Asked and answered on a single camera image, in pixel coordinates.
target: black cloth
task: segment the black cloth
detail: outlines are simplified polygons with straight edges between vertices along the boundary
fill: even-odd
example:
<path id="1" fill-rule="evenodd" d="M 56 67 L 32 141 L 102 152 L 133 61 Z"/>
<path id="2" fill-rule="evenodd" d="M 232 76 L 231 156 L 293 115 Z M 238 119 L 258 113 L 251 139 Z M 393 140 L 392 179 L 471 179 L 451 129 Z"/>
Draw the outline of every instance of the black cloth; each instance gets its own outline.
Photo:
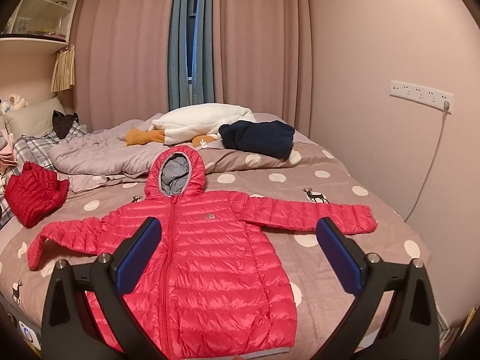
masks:
<path id="1" fill-rule="evenodd" d="M 281 160 L 290 156 L 295 129 L 279 120 L 252 123 L 239 120 L 218 129 L 226 149 L 252 152 Z"/>
<path id="2" fill-rule="evenodd" d="M 73 115 L 64 115 L 62 112 L 53 110 L 53 130 L 60 139 L 64 139 L 67 136 L 74 121 L 78 123 L 78 115 L 76 112 Z"/>

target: deer print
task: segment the deer print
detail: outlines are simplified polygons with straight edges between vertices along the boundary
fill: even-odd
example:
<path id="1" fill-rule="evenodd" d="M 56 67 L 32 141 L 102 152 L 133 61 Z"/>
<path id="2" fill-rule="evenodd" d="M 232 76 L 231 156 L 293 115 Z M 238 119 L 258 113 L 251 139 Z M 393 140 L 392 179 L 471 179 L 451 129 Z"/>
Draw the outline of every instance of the deer print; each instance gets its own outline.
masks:
<path id="1" fill-rule="evenodd" d="M 12 299 L 15 300 L 15 302 L 17 303 L 18 306 L 20 305 L 20 287 L 21 286 L 23 286 L 22 281 L 19 281 L 18 283 L 14 283 L 13 284 L 13 293 L 11 295 Z"/>
<path id="2" fill-rule="evenodd" d="M 330 203 L 323 193 L 312 193 L 311 188 L 304 188 L 303 192 L 307 194 L 307 198 L 313 203 Z"/>

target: hanging yellow pleated fabric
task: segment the hanging yellow pleated fabric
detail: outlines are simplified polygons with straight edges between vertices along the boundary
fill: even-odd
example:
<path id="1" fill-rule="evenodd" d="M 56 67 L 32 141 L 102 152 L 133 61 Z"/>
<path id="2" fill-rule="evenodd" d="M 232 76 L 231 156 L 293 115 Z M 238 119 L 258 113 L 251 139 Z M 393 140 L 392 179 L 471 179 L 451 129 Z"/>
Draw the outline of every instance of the hanging yellow pleated fabric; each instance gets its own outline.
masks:
<path id="1" fill-rule="evenodd" d="M 60 92 L 75 85 L 75 46 L 57 54 L 52 76 L 52 92 Z"/>

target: beige pillow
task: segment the beige pillow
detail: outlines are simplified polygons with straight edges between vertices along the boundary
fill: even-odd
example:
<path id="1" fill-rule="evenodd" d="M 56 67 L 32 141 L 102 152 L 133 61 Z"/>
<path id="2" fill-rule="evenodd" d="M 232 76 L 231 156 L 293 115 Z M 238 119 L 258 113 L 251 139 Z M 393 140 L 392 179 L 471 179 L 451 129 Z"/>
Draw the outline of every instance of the beige pillow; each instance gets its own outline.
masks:
<path id="1" fill-rule="evenodd" d="M 8 132 L 13 134 L 14 141 L 21 135 L 40 138 L 53 131 L 53 110 L 65 113 L 62 103 L 56 97 L 25 108 L 11 110 L 3 115 L 3 120 Z"/>

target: plaid fabric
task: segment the plaid fabric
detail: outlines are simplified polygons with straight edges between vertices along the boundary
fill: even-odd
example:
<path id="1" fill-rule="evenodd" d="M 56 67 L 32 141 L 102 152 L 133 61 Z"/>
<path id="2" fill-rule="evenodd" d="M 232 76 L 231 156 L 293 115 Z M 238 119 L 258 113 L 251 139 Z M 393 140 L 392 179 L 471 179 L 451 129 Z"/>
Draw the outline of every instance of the plaid fabric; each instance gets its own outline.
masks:
<path id="1" fill-rule="evenodd" d="M 64 140 L 70 140 L 74 137 L 86 135 L 86 126 L 79 125 L 77 122 L 73 122 L 67 136 Z M 54 132 L 44 135 L 41 138 L 27 137 L 26 135 L 21 135 L 17 139 L 13 150 L 17 156 L 18 166 L 11 167 L 5 172 L 6 180 L 10 178 L 11 175 L 19 175 L 22 172 L 23 164 L 25 161 L 35 162 L 36 164 L 41 165 L 42 167 L 49 170 L 56 170 L 52 162 L 49 159 L 49 150 L 54 145 L 58 145 L 60 139 Z M 5 195 L 0 196 L 0 208 L 1 208 L 1 217 L 0 217 L 0 229 L 4 227 L 7 222 L 13 218 L 14 213 L 11 212 L 10 206 L 5 199 Z"/>
<path id="2" fill-rule="evenodd" d="M 65 137 L 66 141 L 72 138 L 86 135 L 85 126 L 79 125 L 77 122 L 73 122 L 71 128 Z M 50 149 L 58 145 L 60 139 L 54 132 L 44 135 L 41 138 L 27 137 L 21 135 L 15 142 L 14 150 L 17 155 L 17 162 L 20 168 L 23 167 L 25 161 L 35 162 L 36 164 L 49 170 L 56 170 L 49 158 Z"/>

